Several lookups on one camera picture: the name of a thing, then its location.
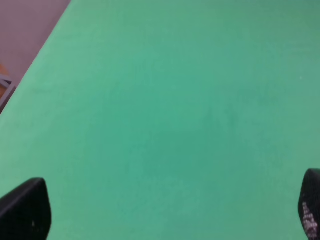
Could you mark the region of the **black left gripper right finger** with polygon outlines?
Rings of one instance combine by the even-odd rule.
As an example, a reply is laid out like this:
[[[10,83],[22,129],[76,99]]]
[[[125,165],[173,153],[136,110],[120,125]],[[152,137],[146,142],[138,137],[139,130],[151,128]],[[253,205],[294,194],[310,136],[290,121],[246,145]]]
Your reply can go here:
[[[320,170],[308,169],[298,199],[298,215],[309,240],[320,239]]]

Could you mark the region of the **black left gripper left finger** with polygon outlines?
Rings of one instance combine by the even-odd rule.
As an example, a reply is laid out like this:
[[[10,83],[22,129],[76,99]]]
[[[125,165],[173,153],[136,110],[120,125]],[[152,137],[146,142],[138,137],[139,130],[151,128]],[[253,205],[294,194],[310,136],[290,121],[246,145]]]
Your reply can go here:
[[[2,240],[46,240],[52,210],[46,181],[31,178],[0,198]]]

